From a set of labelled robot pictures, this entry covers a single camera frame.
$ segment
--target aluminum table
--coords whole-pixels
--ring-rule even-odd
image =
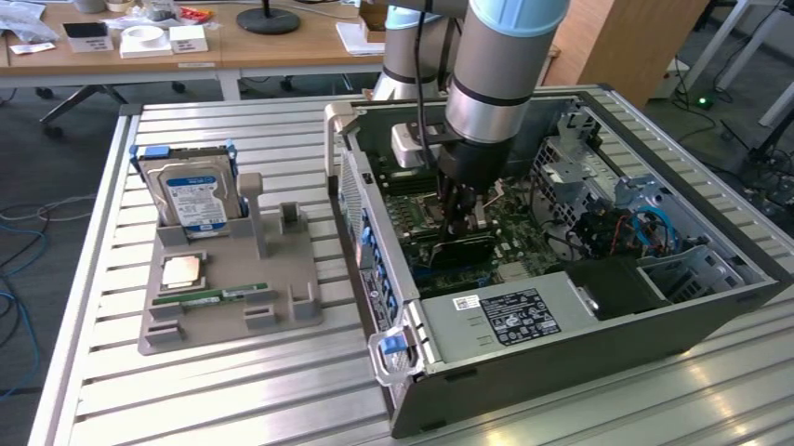
[[[790,238],[616,94],[591,93],[794,271]],[[324,188],[323,108],[351,98],[152,105],[119,117],[29,444],[791,444],[791,290],[677,357],[391,439]],[[308,210],[326,321],[144,357],[135,340],[156,214],[127,149],[227,138],[240,170],[264,177],[264,212],[284,201]],[[619,140],[602,149],[626,173],[645,169]]]

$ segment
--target barcode label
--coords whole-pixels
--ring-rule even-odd
[[[476,295],[464,295],[463,297],[455,297],[451,303],[455,305],[458,311],[478,308],[480,306],[480,297]]]

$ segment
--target gray floor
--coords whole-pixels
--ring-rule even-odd
[[[694,62],[713,35],[714,28],[705,33],[693,34],[681,51],[686,62]],[[693,96],[709,88],[711,75],[719,69],[730,51],[731,47],[725,46],[721,56],[702,76]],[[717,120],[729,120],[734,129],[747,136],[750,142],[766,135],[767,130],[755,122],[794,79],[794,67],[763,53],[753,59],[751,68],[745,70],[731,88],[734,104],[717,103],[709,111]],[[372,76],[352,77],[356,88],[370,87],[374,83]],[[276,79],[252,86],[263,93],[252,92],[246,98],[284,96]],[[344,92],[339,76],[295,78],[295,88],[294,96]],[[171,91],[168,83],[128,85],[119,88],[125,98],[137,103],[220,100],[220,88],[215,82],[189,82],[187,90],[185,94],[177,95]],[[75,88],[55,89],[57,98],[67,97],[73,91]],[[0,96],[7,97],[8,94],[9,91],[0,92]],[[116,105],[101,95],[91,98],[59,120],[57,125],[65,131],[65,138],[63,141],[52,141],[41,135],[37,119],[53,104],[53,100],[39,99],[32,89],[21,89],[15,100],[0,108],[0,208],[16,203],[49,203],[72,195],[92,193],[97,188],[115,128]],[[646,113],[674,137],[707,124],[697,116],[677,109],[667,101],[651,102],[646,107]],[[785,136],[787,147],[794,139],[793,132],[789,131]],[[718,129],[687,138],[686,145],[709,162],[723,167],[734,164],[743,150],[735,141],[726,141],[719,137]],[[88,206],[88,203],[71,206],[68,213],[83,212],[89,209]],[[37,229],[40,224],[39,221],[29,221],[15,227]],[[87,219],[52,223],[47,231],[48,245],[44,256],[12,277],[16,291],[27,302],[41,345],[43,366],[27,384],[28,387],[39,387],[44,383],[87,225]],[[0,259],[5,259],[16,251],[28,237],[29,235],[11,235],[0,231]],[[8,328],[7,317],[0,320],[0,335]],[[25,374],[31,361],[29,340],[24,332],[20,332],[0,349],[0,388],[15,385]],[[25,444],[37,400],[37,394],[31,393],[0,401],[0,445]]]

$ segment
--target sticker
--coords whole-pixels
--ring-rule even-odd
[[[11,51],[13,51],[13,54],[31,54],[37,53],[40,51],[47,51],[48,49],[53,49],[55,45],[47,42],[44,44],[35,45],[11,45],[9,48]]]
[[[219,297],[205,297],[204,299],[188,300],[181,303],[183,307],[201,307],[204,305],[215,305],[220,302]]]
[[[503,346],[559,333],[559,325],[536,289],[480,300],[483,312]]]
[[[215,68],[215,62],[180,62],[179,68]]]
[[[480,306],[480,297],[476,295],[455,297],[451,300],[451,303],[455,305],[455,309],[458,311],[460,311],[462,309],[478,308]]]
[[[209,231],[226,225],[223,202],[215,196],[219,181],[215,177],[172,178],[168,194],[179,221],[187,230]]]
[[[223,297],[226,297],[226,298],[228,298],[228,297],[240,297],[243,295],[252,295],[254,293],[259,293],[263,290],[264,290],[264,288],[256,288],[256,287],[250,288],[247,290],[235,290],[235,291],[226,291],[226,290],[223,290],[220,292],[220,295]]]

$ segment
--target paper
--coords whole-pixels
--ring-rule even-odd
[[[358,23],[336,23],[336,32],[343,40],[344,50],[352,56],[379,56],[386,51],[386,44],[367,42]]]
[[[36,45],[12,45],[9,46],[9,48],[11,51],[13,51],[13,54],[31,54],[37,53],[40,51],[47,51],[48,49],[53,49],[55,45],[47,42],[45,44]]]

